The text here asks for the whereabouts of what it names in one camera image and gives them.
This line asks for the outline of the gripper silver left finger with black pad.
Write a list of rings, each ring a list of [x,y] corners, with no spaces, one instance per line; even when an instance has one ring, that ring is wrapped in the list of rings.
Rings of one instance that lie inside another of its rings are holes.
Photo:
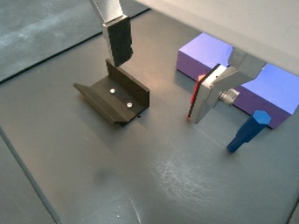
[[[123,12],[119,0],[90,0],[90,3],[103,22],[114,66],[119,67],[134,54],[130,17]]]

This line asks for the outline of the gripper silver right finger with red pad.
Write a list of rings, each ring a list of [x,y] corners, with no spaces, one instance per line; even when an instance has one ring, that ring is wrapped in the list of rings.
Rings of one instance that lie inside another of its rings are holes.
[[[232,88],[253,81],[266,62],[243,50],[234,48],[228,57],[228,66],[218,64],[199,80],[191,100],[187,118],[198,123],[215,106],[220,95],[226,101],[234,99]]]

